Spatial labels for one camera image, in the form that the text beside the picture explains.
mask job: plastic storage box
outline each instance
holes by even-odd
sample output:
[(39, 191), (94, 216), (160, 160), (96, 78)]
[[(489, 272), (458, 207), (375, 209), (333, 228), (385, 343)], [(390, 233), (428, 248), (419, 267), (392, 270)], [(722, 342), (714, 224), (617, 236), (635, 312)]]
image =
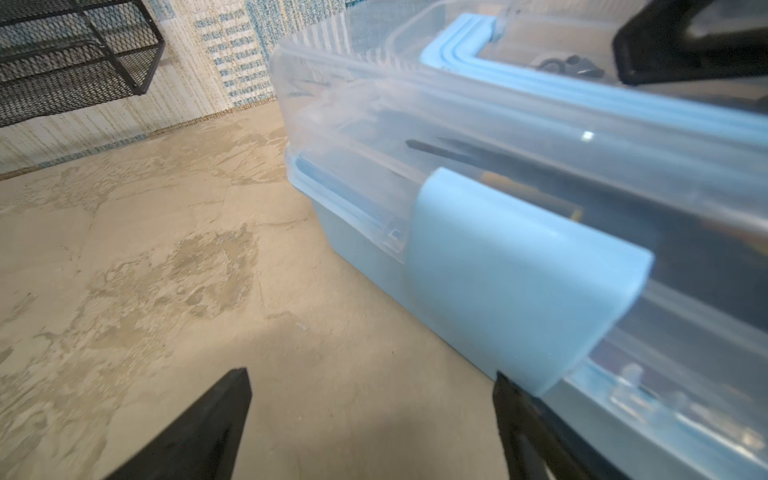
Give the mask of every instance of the plastic storage box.
[(270, 71), (331, 246), (632, 478), (768, 478), (768, 89), (629, 88), (644, 2), (366, 0)]

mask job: black mesh basket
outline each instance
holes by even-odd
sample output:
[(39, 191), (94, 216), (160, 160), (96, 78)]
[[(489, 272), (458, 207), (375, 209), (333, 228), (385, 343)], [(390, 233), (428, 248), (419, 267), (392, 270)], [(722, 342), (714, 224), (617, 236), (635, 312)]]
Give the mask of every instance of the black mesh basket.
[(145, 94), (164, 46), (141, 0), (0, 0), (0, 127)]

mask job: metal mesh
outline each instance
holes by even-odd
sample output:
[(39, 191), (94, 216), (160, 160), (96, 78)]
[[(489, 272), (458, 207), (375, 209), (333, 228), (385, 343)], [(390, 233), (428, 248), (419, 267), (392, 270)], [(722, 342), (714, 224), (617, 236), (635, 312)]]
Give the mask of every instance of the metal mesh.
[(141, 1), (76, 1), (0, 0), (0, 127), (146, 93), (164, 42)]

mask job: textured stone surface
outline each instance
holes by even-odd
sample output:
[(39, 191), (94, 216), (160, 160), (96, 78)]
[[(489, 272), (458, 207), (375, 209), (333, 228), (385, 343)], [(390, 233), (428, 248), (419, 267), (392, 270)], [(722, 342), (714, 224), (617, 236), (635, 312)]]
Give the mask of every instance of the textured stone surface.
[(227, 370), (234, 477), (504, 478), (491, 381), (338, 257), (276, 104), (0, 182), (0, 478), (102, 478)]

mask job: patterned wallpaper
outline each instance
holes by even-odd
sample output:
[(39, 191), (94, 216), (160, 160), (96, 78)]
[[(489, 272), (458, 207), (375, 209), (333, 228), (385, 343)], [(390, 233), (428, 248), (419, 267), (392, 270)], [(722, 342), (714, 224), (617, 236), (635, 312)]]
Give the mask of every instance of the patterned wallpaper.
[(360, 0), (144, 0), (166, 48), (145, 95), (0, 128), (0, 178), (273, 98), (280, 39)]

